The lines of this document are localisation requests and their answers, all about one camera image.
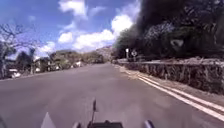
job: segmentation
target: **mountain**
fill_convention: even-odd
[[[103,55],[103,57],[105,57],[106,59],[110,59],[111,58],[111,53],[112,53],[112,45],[99,48],[95,51],[97,53]]]

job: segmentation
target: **road sign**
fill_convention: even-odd
[[[126,49],[125,49],[125,51],[126,51],[126,52],[129,52],[129,49],[128,49],[128,48],[126,48]]]
[[[135,50],[133,50],[133,51],[131,52],[131,55],[134,56],[134,57],[136,57],[136,56],[138,55],[138,53],[137,53]]]

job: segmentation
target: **low wall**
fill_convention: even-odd
[[[224,94],[224,62],[216,60],[187,62],[122,62],[119,65],[161,79],[178,81],[203,91]]]

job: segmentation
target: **asphalt road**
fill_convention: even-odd
[[[57,128],[86,125],[92,101],[96,121],[122,121],[125,128],[223,128],[224,123],[164,92],[130,79],[110,64],[0,81],[0,115],[8,128],[40,128],[49,112]]]

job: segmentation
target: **road marking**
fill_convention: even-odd
[[[166,88],[166,89],[169,89],[169,90],[172,90],[172,91],[174,91],[174,92],[176,92],[176,93],[178,93],[178,94],[184,95],[184,96],[186,96],[186,97],[188,97],[188,98],[190,98],[190,99],[192,99],[192,100],[195,100],[195,101],[197,101],[197,102],[199,102],[199,103],[201,103],[201,104],[204,104],[204,105],[206,105],[206,106],[209,106],[209,107],[211,107],[211,108],[215,108],[215,109],[217,109],[217,110],[220,110],[220,111],[224,112],[224,107],[222,107],[222,106],[220,106],[220,105],[217,105],[217,104],[215,104],[215,103],[211,103],[211,102],[205,101],[205,100],[200,99],[200,98],[198,98],[198,97],[195,97],[195,96],[193,96],[193,95],[187,94],[187,93],[185,93],[185,92],[183,92],[183,91],[180,91],[180,90],[177,90],[177,89],[174,89],[174,88],[171,88],[171,87],[163,86],[163,85],[161,85],[161,84],[159,84],[159,83],[157,83],[157,82],[155,82],[155,81],[153,81],[153,80],[150,80],[149,78],[146,78],[146,77],[144,77],[144,76],[141,76],[141,75],[138,75],[138,76],[141,77],[141,78],[143,78],[143,79],[145,79],[145,80],[148,80],[148,81],[152,82],[153,84],[160,85],[160,86],[162,86],[162,87],[164,87],[164,88]]]
[[[56,128],[48,112],[44,117],[44,121],[41,125],[41,128]]]
[[[217,113],[217,112],[215,112],[215,111],[213,111],[211,109],[208,109],[208,108],[206,108],[204,106],[201,106],[201,105],[199,105],[199,104],[197,104],[197,103],[195,103],[193,101],[190,101],[190,100],[188,100],[186,98],[183,98],[183,97],[181,97],[180,95],[178,95],[178,94],[176,94],[174,92],[171,92],[171,91],[166,90],[166,89],[164,89],[162,87],[159,87],[158,85],[152,84],[152,83],[150,83],[150,82],[148,82],[148,81],[146,81],[146,80],[144,80],[142,78],[139,78],[139,79],[142,80],[143,82],[147,83],[148,85],[150,85],[150,86],[152,86],[154,88],[157,88],[160,91],[165,92],[165,93],[169,94],[170,96],[172,96],[172,97],[174,97],[174,98],[176,98],[176,99],[178,99],[180,101],[183,101],[184,103],[186,103],[186,104],[188,104],[188,105],[190,105],[190,106],[192,106],[194,108],[197,108],[198,110],[203,111],[203,112],[207,113],[208,115],[213,116],[213,117],[215,117],[215,118],[217,118],[217,119],[219,119],[219,120],[224,122],[224,116],[223,115],[221,115],[221,114],[219,114],[219,113]]]

